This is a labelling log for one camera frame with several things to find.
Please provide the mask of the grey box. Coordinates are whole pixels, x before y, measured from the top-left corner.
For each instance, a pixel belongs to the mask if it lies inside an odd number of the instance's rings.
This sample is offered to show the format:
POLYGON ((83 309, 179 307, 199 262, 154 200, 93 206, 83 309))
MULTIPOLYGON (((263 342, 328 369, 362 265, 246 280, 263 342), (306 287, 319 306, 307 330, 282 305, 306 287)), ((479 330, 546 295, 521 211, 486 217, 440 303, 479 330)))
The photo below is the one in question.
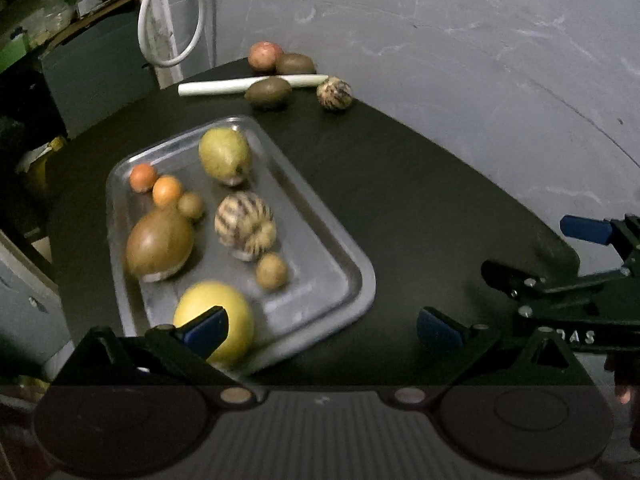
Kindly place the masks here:
POLYGON ((137 21, 136 12, 102 18, 43 55, 43 76, 69 138, 158 89, 137 21))

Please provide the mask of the large striped cream melon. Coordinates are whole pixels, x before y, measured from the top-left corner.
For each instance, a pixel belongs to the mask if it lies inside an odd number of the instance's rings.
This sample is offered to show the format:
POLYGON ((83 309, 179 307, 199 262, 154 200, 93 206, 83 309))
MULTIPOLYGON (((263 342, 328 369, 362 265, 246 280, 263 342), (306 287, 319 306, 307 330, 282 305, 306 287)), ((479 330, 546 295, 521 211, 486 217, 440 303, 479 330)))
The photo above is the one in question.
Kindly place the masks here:
POLYGON ((259 258, 274 245, 278 231, 267 202, 253 192, 239 191, 226 196, 214 217, 218 240, 242 261, 259 258))

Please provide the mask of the white rolled paper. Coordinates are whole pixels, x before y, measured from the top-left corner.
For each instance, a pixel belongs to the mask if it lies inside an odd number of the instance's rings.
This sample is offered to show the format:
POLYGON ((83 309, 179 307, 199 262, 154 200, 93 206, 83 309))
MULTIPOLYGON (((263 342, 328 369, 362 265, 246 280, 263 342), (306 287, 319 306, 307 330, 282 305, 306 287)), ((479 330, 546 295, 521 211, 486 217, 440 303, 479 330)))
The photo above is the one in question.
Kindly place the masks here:
POLYGON ((320 86, 328 78, 328 75, 305 74, 183 82, 178 84, 177 91, 178 96, 228 96, 229 94, 244 93, 253 84, 265 80, 282 79, 292 88, 312 88, 320 86))

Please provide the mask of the dark kiwi by wall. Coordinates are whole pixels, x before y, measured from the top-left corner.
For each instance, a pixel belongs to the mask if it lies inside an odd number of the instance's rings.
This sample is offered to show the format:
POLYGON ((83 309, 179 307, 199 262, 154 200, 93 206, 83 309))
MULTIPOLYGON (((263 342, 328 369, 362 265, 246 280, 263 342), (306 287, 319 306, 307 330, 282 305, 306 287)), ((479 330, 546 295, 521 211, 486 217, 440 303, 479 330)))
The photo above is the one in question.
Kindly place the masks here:
POLYGON ((307 75, 317 73, 316 64, 307 55, 283 53, 276 61, 276 72, 280 75, 307 75))

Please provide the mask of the reddish orange small fruit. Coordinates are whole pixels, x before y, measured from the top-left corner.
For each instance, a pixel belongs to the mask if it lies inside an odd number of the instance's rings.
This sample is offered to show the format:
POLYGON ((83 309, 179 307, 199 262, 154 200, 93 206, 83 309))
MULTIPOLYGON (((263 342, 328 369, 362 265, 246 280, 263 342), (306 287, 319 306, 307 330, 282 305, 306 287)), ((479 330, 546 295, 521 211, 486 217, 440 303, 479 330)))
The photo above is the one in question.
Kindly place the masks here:
POLYGON ((137 164, 129 175, 130 188, 136 193, 146 193, 152 190, 158 178, 157 171, 148 162, 137 164))

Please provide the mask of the large brown round fruit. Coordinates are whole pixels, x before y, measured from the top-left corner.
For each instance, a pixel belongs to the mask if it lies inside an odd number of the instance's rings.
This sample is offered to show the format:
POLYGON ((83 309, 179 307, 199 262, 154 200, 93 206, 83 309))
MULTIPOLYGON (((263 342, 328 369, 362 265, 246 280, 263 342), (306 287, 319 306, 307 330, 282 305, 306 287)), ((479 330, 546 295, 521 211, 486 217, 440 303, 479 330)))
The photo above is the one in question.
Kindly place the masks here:
POLYGON ((147 283, 178 273, 194 246, 194 227, 177 208, 156 208, 131 230, 126 244, 126 268, 147 283))

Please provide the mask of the yellow round fruit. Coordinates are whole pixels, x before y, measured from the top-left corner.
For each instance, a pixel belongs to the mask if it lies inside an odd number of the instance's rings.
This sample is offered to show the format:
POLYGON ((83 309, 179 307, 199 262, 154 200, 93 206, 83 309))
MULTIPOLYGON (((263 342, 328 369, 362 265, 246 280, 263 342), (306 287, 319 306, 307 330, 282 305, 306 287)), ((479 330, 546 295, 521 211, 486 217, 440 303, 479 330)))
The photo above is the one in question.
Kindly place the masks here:
POLYGON ((211 307, 223 307, 228 314, 228 336, 208 358, 218 368, 231 370, 254 340, 253 311, 245 297, 223 282, 204 281, 189 287, 181 296, 174 314, 174 325, 181 327, 211 307))

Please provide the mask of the brown kiwi near paper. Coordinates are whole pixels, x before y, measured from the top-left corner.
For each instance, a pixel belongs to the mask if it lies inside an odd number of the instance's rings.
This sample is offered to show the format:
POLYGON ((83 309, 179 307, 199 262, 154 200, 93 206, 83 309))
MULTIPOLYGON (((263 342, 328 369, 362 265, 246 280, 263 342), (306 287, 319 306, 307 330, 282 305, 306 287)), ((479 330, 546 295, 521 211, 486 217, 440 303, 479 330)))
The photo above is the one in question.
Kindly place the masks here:
POLYGON ((253 106, 269 106, 285 101, 292 93, 292 86, 283 78, 271 76, 254 82, 244 93, 253 106))

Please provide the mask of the small tan fruit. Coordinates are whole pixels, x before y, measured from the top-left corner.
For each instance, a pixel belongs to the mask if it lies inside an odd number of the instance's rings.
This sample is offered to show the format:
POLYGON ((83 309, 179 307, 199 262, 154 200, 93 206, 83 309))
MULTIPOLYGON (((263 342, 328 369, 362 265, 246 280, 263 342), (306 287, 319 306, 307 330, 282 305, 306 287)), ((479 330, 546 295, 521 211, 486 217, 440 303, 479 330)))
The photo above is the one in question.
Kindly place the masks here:
POLYGON ((278 254, 270 252, 256 264, 255 278, 263 289, 279 289, 288 282, 288 265, 278 254))

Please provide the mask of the small brown potato fruit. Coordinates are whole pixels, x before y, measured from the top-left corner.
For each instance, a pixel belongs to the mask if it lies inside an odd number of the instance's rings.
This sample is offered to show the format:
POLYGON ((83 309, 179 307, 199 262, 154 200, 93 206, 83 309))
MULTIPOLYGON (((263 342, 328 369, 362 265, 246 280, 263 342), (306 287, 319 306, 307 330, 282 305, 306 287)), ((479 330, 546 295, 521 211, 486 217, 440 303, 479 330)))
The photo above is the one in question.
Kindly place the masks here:
POLYGON ((198 221, 203 217, 205 206, 198 194, 185 192, 178 199, 177 208, 180 214, 192 221, 198 221))

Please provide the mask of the green pear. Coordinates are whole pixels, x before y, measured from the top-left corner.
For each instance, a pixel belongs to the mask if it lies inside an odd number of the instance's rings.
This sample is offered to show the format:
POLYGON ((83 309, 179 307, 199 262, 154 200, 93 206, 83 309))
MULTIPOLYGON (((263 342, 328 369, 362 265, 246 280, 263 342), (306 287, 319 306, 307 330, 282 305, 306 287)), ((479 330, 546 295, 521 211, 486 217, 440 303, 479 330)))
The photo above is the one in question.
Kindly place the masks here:
POLYGON ((228 186, 240 185, 250 174, 250 146, 241 131, 230 127, 208 129, 198 144, 198 157, 209 177, 228 186))

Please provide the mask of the silver metal tray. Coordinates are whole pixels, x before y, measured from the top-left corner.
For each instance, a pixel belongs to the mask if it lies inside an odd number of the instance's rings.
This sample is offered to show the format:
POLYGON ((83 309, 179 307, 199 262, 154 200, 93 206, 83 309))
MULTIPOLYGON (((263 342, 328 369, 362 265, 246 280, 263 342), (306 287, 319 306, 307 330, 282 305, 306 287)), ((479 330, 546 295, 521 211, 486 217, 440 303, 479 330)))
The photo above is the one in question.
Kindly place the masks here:
POLYGON ((141 336, 175 318, 193 285, 217 281, 236 289, 254 316, 254 336, 236 370, 252 374, 302 352, 361 318, 375 296, 366 254, 252 118, 226 117, 179 133, 116 164, 106 184, 106 225, 115 297, 125 335, 141 336), (209 131, 240 136, 248 174, 221 181, 203 164, 209 131), (131 188, 135 166, 147 162, 200 196, 204 212, 176 224, 193 234, 177 272, 165 259, 135 274, 134 226, 155 209, 131 188))

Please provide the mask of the small striped melon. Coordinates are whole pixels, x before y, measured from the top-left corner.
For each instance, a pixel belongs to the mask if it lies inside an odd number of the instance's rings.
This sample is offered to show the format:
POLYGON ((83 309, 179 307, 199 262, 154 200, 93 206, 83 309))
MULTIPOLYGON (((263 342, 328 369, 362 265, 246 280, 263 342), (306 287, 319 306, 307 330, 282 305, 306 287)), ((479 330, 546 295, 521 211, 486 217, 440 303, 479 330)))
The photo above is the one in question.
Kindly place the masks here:
POLYGON ((329 76, 318 85, 317 98, 326 110, 346 110, 352 106, 354 95, 350 84, 341 78, 329 76))

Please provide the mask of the red apple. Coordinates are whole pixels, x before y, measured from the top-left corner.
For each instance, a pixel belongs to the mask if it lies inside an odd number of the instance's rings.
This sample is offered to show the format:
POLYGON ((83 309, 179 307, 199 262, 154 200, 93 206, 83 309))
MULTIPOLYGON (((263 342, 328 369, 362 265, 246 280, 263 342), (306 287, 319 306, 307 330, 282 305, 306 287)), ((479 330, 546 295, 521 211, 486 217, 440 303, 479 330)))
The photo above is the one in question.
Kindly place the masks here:
POLYGON ((256 42, 250 47, 247 62, 255 72, 269 72, 276 68, 277 60, 284 53, 274 42, 256 42))

